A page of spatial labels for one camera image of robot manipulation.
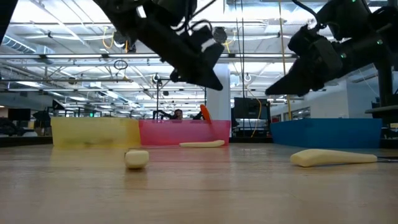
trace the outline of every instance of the person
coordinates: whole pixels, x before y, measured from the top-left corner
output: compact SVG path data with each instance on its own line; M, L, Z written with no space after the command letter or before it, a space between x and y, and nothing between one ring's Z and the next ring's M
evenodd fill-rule
M160 114L161 114L161 116L160 116L161 119L163 119L163 118L168 118L168 119L182 119L182 115L183 115L181 109L176 109L176 110L174 111L174 114L173 114L173 115L168 114L168 113L166 113L166 112L164 112L164 111L162 111L162 110L158 110L158 111L154 111L154 112L153 112L153 117L152 117L152 119L155 119L157 113L160 113ZM203 117L203 116L202 116L202 113L199 112L196 116L193 117L193 119L201 119L202 117Z

